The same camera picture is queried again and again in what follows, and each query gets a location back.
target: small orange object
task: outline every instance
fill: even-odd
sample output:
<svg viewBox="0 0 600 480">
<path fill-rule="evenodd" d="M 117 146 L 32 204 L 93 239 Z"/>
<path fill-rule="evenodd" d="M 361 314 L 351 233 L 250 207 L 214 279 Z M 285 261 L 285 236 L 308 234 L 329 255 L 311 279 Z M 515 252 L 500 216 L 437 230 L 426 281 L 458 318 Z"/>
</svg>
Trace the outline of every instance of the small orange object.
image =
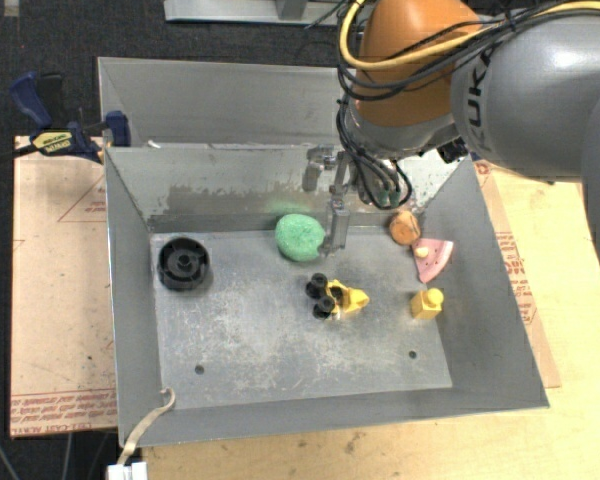
<svg viewBox="0 0 600 480">
<path fill-rule="evenodd" d="M 389 231 L 393 239 L 400 245 L 411 245 L 420 238 L 418 219 L 407 210 L 393 218 L 389 224 Z"/>
<path fill-rule="evenodd" d="M 437 288 L 420 290 L 411 299 L 411 314 L 414 318 L 430 320 L 442 311 L 444 295 Z"/>
</svg>

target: blue clamp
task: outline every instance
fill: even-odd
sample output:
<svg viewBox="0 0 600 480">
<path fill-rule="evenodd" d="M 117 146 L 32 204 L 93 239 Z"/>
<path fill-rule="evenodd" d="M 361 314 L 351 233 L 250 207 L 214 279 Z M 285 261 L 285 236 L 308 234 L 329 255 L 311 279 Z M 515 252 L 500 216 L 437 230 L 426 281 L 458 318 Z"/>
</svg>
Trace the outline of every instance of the blue clamp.
<svg viewBox="0 0 600 480">
<path fill-rule="evenodd" d="M 54 97 L 52 98 L 53 101 L 57 103 L 61 101 L 58 99 L 61 98 L 59 94 L 61 77 L 59 75 L 55 76 L 54 83 L 57 85 L 51 86 L 51 93 Z M 29 71 L 15 80 L 9 87 L 9 94 L 20 112 L 33 119 L 37 125 L 36 131 L 29 137 L 31 146 L 27 152 L 37 150 L 47 156 L 72 155 L 101 163 L 100 146 L 91 140 L 78 122 L 69 122 L 64 130 L 51 129 L 54 119 L 40 98 L 36 78 L 36 73 Z M 48 89 L 50 86 L 48 83 L 50 82 L 49 76 L 45 77 L 43 81 L 47 82 L 45 87 Z M 61 110 L 63 110 L 62 112 L 58 109 L 54 110 L 54 114 L 57 114 L 55 116 L 56 120 L 62 122 L 61 116 L 65 114 L 64 106 L 56 105 L 56 107 L 61 107 Z M 131 145 L 129 123 L 122 112 L 117 110 L 109 112 L 106 115 L 105 122 L 96 126 L 100 125 L 104 125 L 111 130 L 114 146 L 128 147 Z"/>
</svg>

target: yellow cable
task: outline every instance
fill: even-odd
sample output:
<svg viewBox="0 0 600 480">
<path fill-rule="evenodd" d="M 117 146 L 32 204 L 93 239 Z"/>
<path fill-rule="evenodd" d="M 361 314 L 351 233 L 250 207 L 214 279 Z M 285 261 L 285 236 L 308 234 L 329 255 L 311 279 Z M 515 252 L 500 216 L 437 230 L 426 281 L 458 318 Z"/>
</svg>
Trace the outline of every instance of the yellow cable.
<svg viewBox="0 0 600 480">
<path fill-rule="evenodd" d="M 357 68 L 357 69 L 363 69 L 365 71 L 379 71 L 382 69 L 396 68 L 399 66 L 403 66 L 405 64 L 417 62 L 417 61 L 422 60 L 431 55 L 437 55 L 437 54 L 447 52 L 447 51 L 452 50 L 453 48 L 456 48 L 457 46 L 460 46 L 461 44 L 467 42 L 469 39 L 477 36 L 478 34 L 482 34 L 485 31 L 488 31 L 488 30 L 498 26 L 497 24 L 491 25 L 491 26 L 483 28 L 481 30 L 467 33 L 464 36 L 456 37 L 454 39 L 449 39 L 447 41 L 444 41 L 443 43 L 435 44 L 433 46 L 429 46 L 429 47 L 423 48 L 423 49 L 415 51 L 415 52 L 406 53 L 404 55 L 401 55 L 400 57 L 395 57 L 393 59 L 368 62 L 368 61 L 363 61 L 363 60 L 360 60 L 360 59 L 357 59 L 356 57 L 354 57 L 351 54 L 351 52 L 349 51 L 349 46 L 347 44 L 347 39 L 349 36 L 349 29 L 351 28 L 351 24 L 353 23 L 353 20 L 355 19 L 356 15 L 358 14 L 358 12 L 360 11 L 360 9 L 362 8 L 363 4 L 366 1 L 367 0 L 355 0 L 353 2 L 353 4 L 351 4 L 351 6 L 349 7 L 349 9 L 342 21 L 342 28 L 340 30 L 340 38 L 339 38 L 340 55 L 342 55 L 342 58 L 350 66 L 353 66 L 354 68 Z M 533 16 L 542 16 L 544 14 L 551 14 L 554 12 L 569 11 L 569 10 L 575 10 L 575 9 L 583 9 L 583 10 L 588 9 L 588 10 L 600 11 L 600 1 L 581 0 L 581 1 L 577 1 L 577 2 L 567 2 L 567 3 L 563 3 L 563 4 L 557 4 L 555 7 L 552 7 L 545 11 L 534 14 Z"/>
</svg>

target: metal bracket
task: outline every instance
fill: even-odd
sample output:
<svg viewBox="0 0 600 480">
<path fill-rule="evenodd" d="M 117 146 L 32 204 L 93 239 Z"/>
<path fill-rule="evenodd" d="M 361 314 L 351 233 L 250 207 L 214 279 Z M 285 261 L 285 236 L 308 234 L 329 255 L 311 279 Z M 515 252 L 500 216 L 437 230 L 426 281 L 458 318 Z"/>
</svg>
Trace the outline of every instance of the metal bracket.
<svg viewBox="0 0 600 480">
<path fill-rule="evenodd" d="M 344 176 L 348 168 L 351 174 L 350 179 L 354 178 L 355 167 L 351 157 L 344 151 L 338 152 L 336 165 L 336 177 L 333 185 L 329 187 L 331 198 L 327 203 L 327 234 L 320 247 L 321 252 L 325 255 L 344 249 L 351 217 L 351 212 L 344 204 L 344 196 L 349 190 L 349 183 L 344 182 Z"/>
<path fill-rule="evenodd" d="M 336 165 L 333 146 L 322 145 L 307 151 L 307 168 L 302 176 L 302 190 L 313 192 L 318 188 L 318 178 L 322 171 L 331 171 Z"/>
</svg>

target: pink triangle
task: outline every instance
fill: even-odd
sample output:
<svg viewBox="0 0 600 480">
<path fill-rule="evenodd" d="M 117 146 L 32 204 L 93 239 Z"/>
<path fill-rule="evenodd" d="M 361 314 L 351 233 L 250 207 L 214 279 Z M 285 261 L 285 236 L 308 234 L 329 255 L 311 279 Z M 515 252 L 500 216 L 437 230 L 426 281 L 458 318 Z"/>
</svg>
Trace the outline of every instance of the pink triangle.
<svg viewBox="0 0 600 480">
<path fill-rule="evenodd" d="M 428 283 L 434 279 L 449 262 L 451 251 L 453 251 L 453 242 L 449 242 L 448 240 L 436 240 L 434 238 L 420 238 L 411 246 L 414 252 L 420 247 L 429 249 L 429 254 L 425 258 L 418 258 L 414 253 L 416 267 L 420 274 L 420 281 Z"/>
</svg>

